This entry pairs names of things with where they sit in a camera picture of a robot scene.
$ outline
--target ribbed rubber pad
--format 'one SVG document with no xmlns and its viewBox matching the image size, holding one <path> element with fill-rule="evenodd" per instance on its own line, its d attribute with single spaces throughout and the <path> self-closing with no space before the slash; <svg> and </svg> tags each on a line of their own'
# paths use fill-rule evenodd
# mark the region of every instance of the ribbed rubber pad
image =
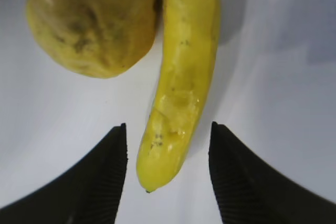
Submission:
<svg viewBox="0 0 336 224">
<path fill-rule="evenodd" d="M 126 125 L 122 124 L 64 174 L 0 209 L 0 224 L 114 223 L 126 167 Z"/>
<path fill-rule="evenodd" d="M 278 224 L 281 222 L 251 186 L 229 144 L 213 123 L 209 170 L 222 221 L 225 224 Z"/>
<path fill-rule="evenodd" d="M 209 168 L 226 224 L 336 224 L 334 203 L 291 181 L 217 123 L 212 125 Z"/>
<path fill-rule="evenodd" d="M 112 224 L 115 221 L 127 166 L 127 146 L 118 141 L 88 189 L 73 224 Z"/>
</svg>

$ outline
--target bruised banana peel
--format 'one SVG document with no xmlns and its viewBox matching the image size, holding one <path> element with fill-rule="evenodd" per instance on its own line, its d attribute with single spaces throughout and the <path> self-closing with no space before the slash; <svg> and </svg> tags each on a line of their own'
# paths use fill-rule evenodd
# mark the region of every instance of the bruised banana peel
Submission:
<svg viewBox="0 0 336 224">
<path fill-rule="evenodd" d="M 180 171 L 213 76 L 221 0 L 163 0 L 163 62 L 136 164 L 152 192 Z"/>
</svg>

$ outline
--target white surface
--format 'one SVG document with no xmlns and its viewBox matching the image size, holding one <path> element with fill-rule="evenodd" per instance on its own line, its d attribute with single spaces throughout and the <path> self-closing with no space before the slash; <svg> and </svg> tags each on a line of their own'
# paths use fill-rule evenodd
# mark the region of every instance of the white surface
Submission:
<svg viewBox="0 0 336 224">
<path fill-rule="evenodd" d="M 139 186 L 135 161 L 161 35 L 120 77 L 86 78 L 37 47 L 24 4 L 0 0 L 0 206 L 63 173 L 125 122 L 129 163 L 116 223 L 221 223 L 207 163 L 212 120 L 336 202 L 336 0 L 223 0 L 214 81 L 188 159 L 170 184 L 150 195 Z"/>
</svg>

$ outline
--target yellow lemon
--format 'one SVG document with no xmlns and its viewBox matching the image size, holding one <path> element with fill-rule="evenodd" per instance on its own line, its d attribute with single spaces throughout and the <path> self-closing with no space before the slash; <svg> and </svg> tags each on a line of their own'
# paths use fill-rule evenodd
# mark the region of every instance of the yellow lemon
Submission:
<svg viewBox="0 0 336 224">
<path fill-rule="evenodd" d="M 117 76 L 151 49 L 157 0 L 28 0 L 34 39 L 63 67 L 90 77 Z"/>
</svg>

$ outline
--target banana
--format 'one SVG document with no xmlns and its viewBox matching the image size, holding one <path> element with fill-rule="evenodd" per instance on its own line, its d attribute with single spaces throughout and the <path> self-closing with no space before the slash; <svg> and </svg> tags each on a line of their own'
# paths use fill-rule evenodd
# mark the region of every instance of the banana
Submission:
<svg viewBox="0 0 336 224">
<path fill-rule="evenodd" d="M 163 0 L 163 62 L 136 164 L 152 192 L 180 171 L 201 117 L 218 47 L 221 0 Z"/>
</svg>

